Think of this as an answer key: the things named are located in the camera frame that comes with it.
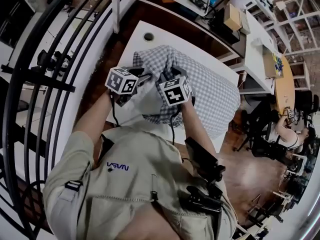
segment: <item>shelving unit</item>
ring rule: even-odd
[[[303,74],[299,75],[294,75],[293,79],[294,80],[304,80],[305,81],[305,86],[303,87],[295,87],[294,89],[296,91],[307,91],[310,90],[311,84],[310,84],[310,75],[308,71],[308,67],[305,61],[300,61],[300,62],[295,62],[295,63],[290,63],[289,64],[291,67],[292,66],[297,66],[297,65],[302,65],[303,67]]]
[[[290,12],[288,10],[288,5],[296,5],[297,11]],[[318,22],[317,27],[320,27],[320,8],[315,2],[315,0],[287,0],[285,1],[287,5],[286,8],[283,9],[283,13],[286,16],[286,20],[283,21],[273,21],[269,20],[263,23],[263,26],[266,28],[267,31],[274,30],[279,38],[282,40],[285,50],[285,56],[292,56],[292,55],[304,55],[312,52],[316,52],[320,50],[320,47],[317,44],[317,40],[315,38],[315,34],[313,32],[314,26],[311,26],[310,19],[314,19]],[[311,7],[313,11],[306,11],[306,6]],[[307,26],[303,32],[307,31],[310,33],[310,37],[312,39],[312,47],[308,43],[304,42],[304,35],[302,35],[301,29],[299,29],[301,23]],[[292,29],[292,32],[288,33],[286,28]],[[298,45],[300,46],[299,49],[293,49],[292,47],[292,40],[296,39]]]

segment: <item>hand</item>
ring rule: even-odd
[[[106,90],[106,94],[108,94],[109,96],[112,94],[115,102],[120,98],[119,94],[112,92],[110,89]]]
[[[283,116],[287,116],[287,115],[288,115],[288,109],[285,108],[285,109],[283,110]]]
[[[192,104],[192,96],[190,95],[189,100],[185,103],[182,103],[181,106],[182,106],[182,109],[184,109],[184,110],[188,110],[190,108],[193,108],[194,105]]]

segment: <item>round hole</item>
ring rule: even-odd
[[[143,35],[143,39],[146,41],[146,42],[152,42],[154,39],[155,39],[155,36],[154,34],[152,33],[145,33]]]

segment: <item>wooden floor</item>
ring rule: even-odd
[[[115,67],[129,41],[131,34],[139,20],[148,22],[171,32],[214,57],[225,53],[223,46],[211,37],[189,25],[185,21],[157,9],[151,5],[137,2],[130,8],[120,23],[120,33],[113,34],[103,50],[102,56],[96,65],[88,86],[83,95],[78,111],[78,118],[83,115],[106,90],[105,81],[109,69]],[[235,121],[240,119],[240,111],[237,111]],[[284,172],[284,166],[268,158],[255,158],[250,151],[244,148],[240,152],[233,152],[233,146],[239,146],[244,136],[233,132],[231,128],[227,132],[221,151],[217,154],[220,163],[226,167],[223,178],[227,187],[228,197],[237,213],[239,223],[242,225],[247,218],[247,211],[251,208],[251,200],[261,195],[259,203],[262,205],[269,199],[273,199],[272,191],[277,191],[279,182]],[[186,147],[176,144],[181,154],[186,154]]]

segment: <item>black metal railing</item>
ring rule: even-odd
[[[97,8],[102,4],[105,0],[97,0],[95,4],[92,5],[91,9],[86,13],[84,18],[81,20],[80,24],[77,26],[73,35],[69,39],[67,45],[65,46],[62,55],[56,62],[55,69],[53,71],[52,77],[48,77],[45,75],[45,72],[50,64],[50,60],[60,42],[63,38],[66,30],[76,18],[77,14],[84,6],[88,3],[89,0],[83,0],[76,8],[73,9],[66,22],[59,30],[57,36],[55,37],[52,45],[50,46],[39,71],[35,72],[29,69],[29,65],[34,57],[37,47],[39,46],[42,38],[44,37],[46,31],[55,20],[59,12],[63,9],[63,7],[70,0],[54,0],[47,10],[42,14],[38,22],[35,24],[31,33],[29,34],[21,52],[18,57],[18,60],[15,64],[14,70],[12,72],[11,80],[9,83],[5,106],[4,106],[4,114],[3,114],[3,126],[2,126],[2,146],[3,146],[3,163],[4,168],[1,168],[0,163],[0,179],[3,177],[5,179],[5,185],[2,183],[0,187],[4,188],[10,195],[13,205],[11,205],[5,198],[0,196],[0,198],[12,209],[14,209],[22,223],[20,226],[17,222],[15,222],[10,216],[8,216],[4,210],[0,208],[0,215],[3,216],[11,225],[13,225],[19,232],[25,235],[29,239],[36,239],[40,229],[43,226],[44,221],[46,220],[46,216],[44,213],[44,206],[42,202],[42,192],[41,185],[45,183],[45,180],[48,176],[48,169],[50,170],[55,166],[56,163],[56,150],[58,137],[61,127],[61,122],[63,119],[64,111],[66,108],[66,104],[69,98],[70,92],[75,91],[75,87],[73,86],[75,78],[79,72],[82,62],[84,61],[86,54],[88,53],[93,41],[97,37],[97,34],[101,30],[102,26],[105,24],[106,20],[112,13],[110,10],[104,18],[100,21],[99,26],[96,27],[94,33],[92,34],[90,40],[87,42],[86,47],[84,48],[81,57],[78,58],[75,69],[72,73],[72,76],[69,77],[70,81],[67,83],[67,78],[71,72],[75,61],[80,54],[81,48],[84,46],[85,41],[89,37],[89,34],[94,29],[95,25],[101,19],[102,15],[110,5],[110,1],[106,2],[105,5],[97,12]],[[59,71],[65,61],[65,58],[79,35],[80,31],[83,29],[83,26],[90,18],[90,16],[94,13],[95,18],[94,21],[90,24],[89,28],[86,30],[85,34],[81,38],[79,44],[77,45],[75,52],[72,55],[71,60],[64,72],[62,80],[58,80]],[[15,165],[15,124],[16,124],[16,116],[18,111],[18,103],[21,95],[21,91],[23,88],[24,82],[30,82],[34,84],[31,99],[29,102],[29,108],[27,112],[26,125],[24,130],[24,176],[25,181],[21,180],[16,173],[16,165]],[[33,121],[33,114],[36,106],[36,101],[38,97],[38,93],[41,86],[47,86],[47,90],[45,92],[45,97],[41,109],[41,115],[39,119],[39,126],[37,131],[37,139],[36,139],[36,150],[35,150],[35,181],[31,182],[30,179],[30,161],[29,161],[29,149],[30,149],[30,137],[31,137],[31,127]],[[47,115],[47,109],[49,105],[50,98],[52,97],[53,89],[57,89],[57,94],[55,96],[54,105],[52,108],[50,122],[48,126],[48,131],[46,134],[46,145],[45,151],[43,154],[43,148],[41,148],[42,135],[44,131],[44,123]],[[54,133],[54,141],[53,148],[51,154],[51,165],[49,167],[49,157],[50,157],[50,147],[51,147],[51,138],[53,135],[54,122],[58,110],[58,105],[60,103],[60,98],[63,93],[66,92],[62,106],[60,109],[60,113],[58,115],[57,127]],[[44,180],[41,179],[40,175],[40,156],[44,156]],[[35,225],[35,228],[32,229],[30,225],[30,221]]]

